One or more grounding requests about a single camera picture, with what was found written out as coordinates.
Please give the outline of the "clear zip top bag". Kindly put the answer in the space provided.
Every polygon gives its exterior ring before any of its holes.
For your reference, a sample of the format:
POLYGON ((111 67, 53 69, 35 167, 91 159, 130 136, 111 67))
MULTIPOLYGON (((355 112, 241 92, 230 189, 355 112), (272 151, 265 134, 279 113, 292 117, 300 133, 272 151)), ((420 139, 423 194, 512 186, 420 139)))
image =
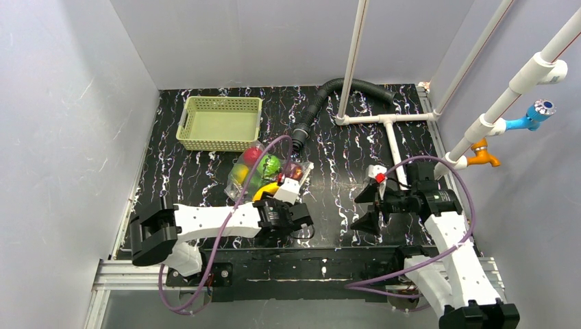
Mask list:
POLYGON ((238 198, 243 203, 256 201, 264 192, 272 195, 286 178, 296 180, 302 186, 314 169, 313 162, 287 161, 272 153, 259 158, 264 149, 261 142, 254 141, 234 163, 224 190, 232 201, 238 198))

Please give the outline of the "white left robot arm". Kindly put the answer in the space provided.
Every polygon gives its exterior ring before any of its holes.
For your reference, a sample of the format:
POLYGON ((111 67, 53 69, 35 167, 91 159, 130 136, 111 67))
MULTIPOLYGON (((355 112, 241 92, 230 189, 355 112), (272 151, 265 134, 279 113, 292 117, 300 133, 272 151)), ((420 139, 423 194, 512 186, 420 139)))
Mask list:
POLYGON ((312 225, 307 205, 300 203, 266 198, 238 208, 198 207, 162 197, 129 222, 131 260, 137 267, 163 264, 191 277, 208 262, 191 241, 222 236, 277 240, 312 225))

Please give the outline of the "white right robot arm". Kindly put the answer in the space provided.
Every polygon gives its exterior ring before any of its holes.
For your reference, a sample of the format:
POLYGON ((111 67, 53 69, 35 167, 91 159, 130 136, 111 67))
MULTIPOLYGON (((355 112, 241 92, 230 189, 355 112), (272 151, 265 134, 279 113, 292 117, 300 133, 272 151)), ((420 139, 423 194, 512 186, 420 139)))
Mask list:
POLYGON ((395 191, 386 185, 387 168, 370 165, 367 185, 355 199, 368 211, 351 225, 353 230, 379 232, 379 218, 392 214, 417 215, 434 239, 438 256, 422 249, 400 248, 395 255, 393 278, 406 276, 438 316, 439 328, 516 328, 520 314, 505 302, 488 279, 469 240, 460 201, 451 189, 442 188, 428 162, 406 164, 408 183, 395 191))

